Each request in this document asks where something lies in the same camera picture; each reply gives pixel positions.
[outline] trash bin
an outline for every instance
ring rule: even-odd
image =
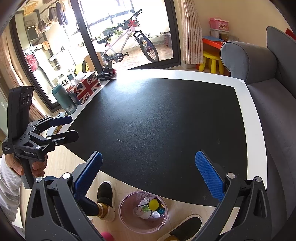
[[[138,206],[139,202],[145,196],[155,196],[144,191],[135,191],[127,195],[119,204],[119,219],[130,230],[139,234],[149,234],[160,230],[168,218],[168,207],[161,197],[155,196],[164,206],[165,213],[151,221],[151,219],[142,219],[133,215],[133,209]]]
[[[172,47],[172,39],[170,37],[170,31],[169,32],[161,32],[160,35],[163,35],[165,38],[165,44],[167,47]]]

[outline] black table mat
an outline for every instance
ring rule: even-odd
[[[141,190],[182,202],[216,206],[198,169],[203,149],[226,172],[247,177],[247,146],[233,87],[175,79],[113,80],[69,130],[66,147],[87,160],[103,155],[101,170]]]

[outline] sofa armrest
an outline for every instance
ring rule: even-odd
[[[221,48],[221,60],[230,71],[230,76],[244,80],[246,85],[272,79],[277,61],[267,48],[229,41]]]

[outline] pink curtain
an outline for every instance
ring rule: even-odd
[[[181,0],[183,25],[183,61],[203,63],[202,28],[193,0]]]
[[[9,54],[9,49],[8,49],[8,44],[7,44],[7,37],[6,37],[6,31],[9,31],[8,28],[6,28],[2,35],[0,36],[0,61],[3,64],[3,66],[6,69],[7,75],[9,77],[8,80],[5,80],[6,82],[10,81],[11,85],[13,87],[18,87],[21,85],[24,85],[21,81],[21,79],[19,78],[19,76],[17,75],[17,73],[15,72],[12,62],[11,62],[11,58],[10,58],[10,54]],[[30,106],[30,119],[32,120],[39,120],[44,118],[44,116],[42,115],[42,113],[36,108],[36,106],[34,104],[32,104]]]

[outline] sock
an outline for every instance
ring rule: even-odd
[[[104,204],[104,203],[97,203],[98,207],[99,207],[99,214],[98,217],[99,218],[103,218],[106,216],[106,214],[108,213],[108,205]]]
[[[179,241],[179,239],[177,239],[177,237],[171,235],[171,236],[167,237],[164,241]]]

